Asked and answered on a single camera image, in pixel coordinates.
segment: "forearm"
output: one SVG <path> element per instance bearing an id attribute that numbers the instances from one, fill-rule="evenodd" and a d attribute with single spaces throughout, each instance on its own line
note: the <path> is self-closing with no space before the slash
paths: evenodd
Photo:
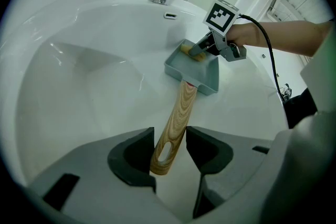
<path id="1" fill-rule="evenodd" d="M 313 24 L 307 21 L 260 24 L 265 29 L 273 49 L 310 57 L 317 51 L 332 25 L 331 22 Z M 244 28 L 245 34 L 238 42 L 243 42 L 245 45 L 267 47 L 266 40 L 256 25 L 245 24 Z"/>

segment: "black cloth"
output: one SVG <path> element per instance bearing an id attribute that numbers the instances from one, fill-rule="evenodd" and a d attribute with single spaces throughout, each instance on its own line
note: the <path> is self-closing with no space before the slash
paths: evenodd
<path id="1" fill-rule="evenodd" d="M 308 89 L 301 95 L 293 97 L 283 104 L 285 108 L 288 127 L 292 129 L 306 116 L 314 115 L 317 111 L 314 100 Z"/>

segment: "hole in handle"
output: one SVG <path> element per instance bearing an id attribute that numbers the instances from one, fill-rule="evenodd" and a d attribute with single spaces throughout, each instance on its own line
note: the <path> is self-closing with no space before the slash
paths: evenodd
<path id="1" fill-rule="evenodd" d="M 160 155 L 159 155 L 158 161 L 159 162 L 164 162 L 168 158 L 171 149 L 172 149 L 172 143 L 166 142 L 163 146 L 163 149 L 162 149 Z"/>

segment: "human arm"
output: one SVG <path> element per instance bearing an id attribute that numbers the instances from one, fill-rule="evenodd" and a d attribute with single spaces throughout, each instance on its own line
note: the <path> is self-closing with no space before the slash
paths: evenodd
<path id="1" fill-rule="evenodd" d="M 332 22 L 314 24 L 307 21 L 260 23 L 265 29 L 273 49 L 312 57 L 331 29 Z M 227 40 L 238 46 L 267 47 L 260 29 L 253 23 L 233 25 Z"/>

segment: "hand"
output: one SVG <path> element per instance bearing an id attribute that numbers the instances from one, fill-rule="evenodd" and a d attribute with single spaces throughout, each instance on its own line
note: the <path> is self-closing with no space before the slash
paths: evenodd
<path id="1" fill-rule="evenodd" d="M 252 23 L 232 25 L 229 31 L 226 33 L 227 40 L 235 43 L 237 46 L 251 45 L 251 46 L 263 46 L 260 38 L 262 33 L 257 26 Z"/>

